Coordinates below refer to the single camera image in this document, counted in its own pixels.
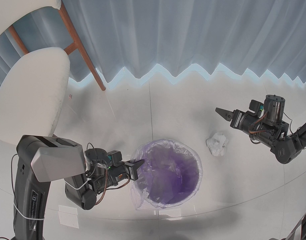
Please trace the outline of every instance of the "purple plastic bag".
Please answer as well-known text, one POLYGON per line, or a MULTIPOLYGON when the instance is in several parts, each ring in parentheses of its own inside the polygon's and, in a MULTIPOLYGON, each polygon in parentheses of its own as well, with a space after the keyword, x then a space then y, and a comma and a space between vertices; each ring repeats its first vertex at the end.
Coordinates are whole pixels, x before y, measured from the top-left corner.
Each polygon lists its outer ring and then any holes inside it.
POLYGON ((140 146, 131 161, 144 159, 139 179, 131 187, 136 209, 144 203, 155 208, 181 205, 199 190, 203 169, 198 154, 174 140, 160 139, 140 146))

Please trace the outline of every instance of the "robotic arm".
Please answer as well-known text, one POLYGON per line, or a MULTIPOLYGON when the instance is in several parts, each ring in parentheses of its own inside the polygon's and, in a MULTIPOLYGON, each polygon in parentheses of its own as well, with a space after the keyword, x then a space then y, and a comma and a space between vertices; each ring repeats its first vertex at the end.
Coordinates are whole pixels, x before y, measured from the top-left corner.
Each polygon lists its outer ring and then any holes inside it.
POLYGON ((44 239, 43 220, 51 181, 63 178, 67 198, 90 210, 101 201, 97 202, 97 195, 108 187, 126 178, 128 182, 137 180, 137 169, 144 163, 123 162, 121 152, 116 150, 107 153, 92 148, 84 156, 80 144, 57 137, 24 135, 16 150, 19 161, 12 240, 44 239))
POLYGON ((231 112, 218 107, 215 111, 231 121, 232 128, 248 134, 254 144, 263 143, 268 146, 276 159, 286 164, 306 148, 306 123, 295 133, 287 135, 289 124, 283 121, 284 105, 284 98, 266 95, 264 104, 251 100, 249 110, 254 112, 237 109, 231 112))

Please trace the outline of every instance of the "curtain fold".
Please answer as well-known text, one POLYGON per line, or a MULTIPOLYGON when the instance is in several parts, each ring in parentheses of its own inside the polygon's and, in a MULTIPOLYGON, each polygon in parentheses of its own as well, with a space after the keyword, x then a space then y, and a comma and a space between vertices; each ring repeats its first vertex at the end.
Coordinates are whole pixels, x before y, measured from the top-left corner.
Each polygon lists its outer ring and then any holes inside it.
MULTIPOLYGON (((136 78, 156 63, 173 76, 193 63, 212 74, 267 69, 306 82, 306 0, 63 0, 95 67, 110 82, 122 67, 136 78)), ((29 51, 65 48, 72 40, 58 12, 36 10, 14 24, 29 51)), ((0 36, 0 84, 22 56, 0 36)), ((89 73, 73 52, 71 78, 89 73)))

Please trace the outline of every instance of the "white chair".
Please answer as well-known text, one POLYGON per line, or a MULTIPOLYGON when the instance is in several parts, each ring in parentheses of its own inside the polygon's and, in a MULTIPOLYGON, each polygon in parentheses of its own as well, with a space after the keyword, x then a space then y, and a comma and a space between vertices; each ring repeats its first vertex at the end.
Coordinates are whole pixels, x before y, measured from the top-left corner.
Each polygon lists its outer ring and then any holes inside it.
MULTIPOLYGON (((61 0, 0 0, 0 34, 19 18, 61 0)), ((0 140, 17 144, 24 134, 52 136, 68 83, 70 60, 58 47, 24 55, 0 87, 0 140)))

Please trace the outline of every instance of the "white cable tie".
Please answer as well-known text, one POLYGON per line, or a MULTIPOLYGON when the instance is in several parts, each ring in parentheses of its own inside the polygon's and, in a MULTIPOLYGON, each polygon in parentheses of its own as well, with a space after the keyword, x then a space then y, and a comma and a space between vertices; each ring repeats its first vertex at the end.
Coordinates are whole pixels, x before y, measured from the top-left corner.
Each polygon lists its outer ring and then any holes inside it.
POLYGON ((90 178, 87 178, 87 181, 84 182, 84 184, 83 184, 82 186, 80 186, 79 188, 75 188, 75 187, 73 187, 70 183, 66 182, 65 180, 64 180, 64 181, 65 181, 65 183, 66 183, 67 185, 69 185, 71 188, 73 188, 73 189, 75 189, 75 190, 80 190, 80 189, 83 188, 84 185, 89 181, 89 179, 90 179, 90 178))
POLYGON ((35 221, 36 221, 36 220, 37 220, 37 221, 38 221, 38 220, 39 220, 39 221, 40 221, 40 220, 42 221, 42 220, 45 219, 45 218, 41 218, 41 219, 40 219, 40 218, 39 218, 39 219, 38 219, 38 218, 37 218, 37 219, 35 218, 35 219, 34 219, 34 218, 25 217, 25 216, 19 211, 19 209, 16 207, 15 203, 13 203, 13 204, 14 204, 15 209, 18 211, 18 213, 19 213, 23 218, 25 218, 25 219, 29 219, 29 220, 31 220, 31 221, 32 221, 32 220, 33 220, 33 221, 34 221, 34 220, 35 220, 35 221))

